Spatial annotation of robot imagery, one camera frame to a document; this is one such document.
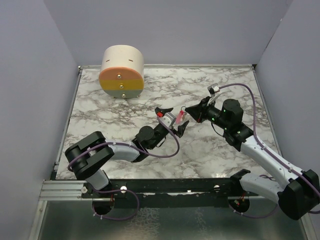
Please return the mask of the pink strap keyring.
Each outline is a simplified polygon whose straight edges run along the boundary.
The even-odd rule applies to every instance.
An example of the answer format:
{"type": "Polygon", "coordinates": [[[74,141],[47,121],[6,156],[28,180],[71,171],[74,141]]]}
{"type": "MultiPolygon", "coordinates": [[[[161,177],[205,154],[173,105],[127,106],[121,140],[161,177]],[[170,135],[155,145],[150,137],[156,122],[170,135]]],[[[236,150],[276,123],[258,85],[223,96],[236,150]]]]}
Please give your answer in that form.
{"type": "Polygon", "coordinates": [[[184,121],[184,118],[185,118],[185,115],[186,115],[186,112],[185,112],[185,109],[186,107],[185,106],[182,106],[177,117],[176,117],[176,120],[175,120],[175,123],[176,124],[180,124],[181,122],[184,121]]]}

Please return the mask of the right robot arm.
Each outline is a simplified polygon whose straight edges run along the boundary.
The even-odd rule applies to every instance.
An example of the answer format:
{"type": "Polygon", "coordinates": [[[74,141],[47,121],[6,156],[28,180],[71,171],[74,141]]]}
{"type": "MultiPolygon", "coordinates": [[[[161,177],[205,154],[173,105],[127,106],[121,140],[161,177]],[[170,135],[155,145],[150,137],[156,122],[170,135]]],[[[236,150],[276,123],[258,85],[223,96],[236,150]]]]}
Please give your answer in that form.
{"type": "Polygon", "coordinates": [[[230,178],[229,189],[234,195],[251,192],[267,198],[292,220],[299,220],[320,203],[319,176],[311,169],[304,171],[289,163],[255,136],[242,122],[244,111],[237,100],[227,99],[218,109],[206,97],[185,111],[197,123],[208,120],[222,128],[230,146],[252,158],[274,178],[271,182],[242,169],[230,178]]]}

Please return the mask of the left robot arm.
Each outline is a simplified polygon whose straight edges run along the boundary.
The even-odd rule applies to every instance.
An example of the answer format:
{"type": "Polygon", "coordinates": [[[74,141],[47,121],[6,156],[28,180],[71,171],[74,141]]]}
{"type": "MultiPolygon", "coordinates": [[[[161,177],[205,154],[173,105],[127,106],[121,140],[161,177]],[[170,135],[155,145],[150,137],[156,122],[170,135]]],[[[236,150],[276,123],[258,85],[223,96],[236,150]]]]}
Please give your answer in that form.
{"type": "Polygon", "coordinates": [[[89,134],[65,151],[64,155],[68,161],[67,169],[74,173],[77,180],[89,183],[97,196],[106,197],[110,193],[111,182],[102,170],[102,166],[107,161],[139,163],[147,157],[165,159],[179,153],[178,138],[184,135],[189,121],[185,121],[175,129],[174,124],[177,118],[171,113],[172,110],[173,108],[155,108],[157,126],[143,126],[135,138],[129,142],[107,140],[100,131],[89,134]],[[171,135],[176,142],[177,150],[174,153],[159,155],[149,152],[159,148],[167,135],[171,135]]]}

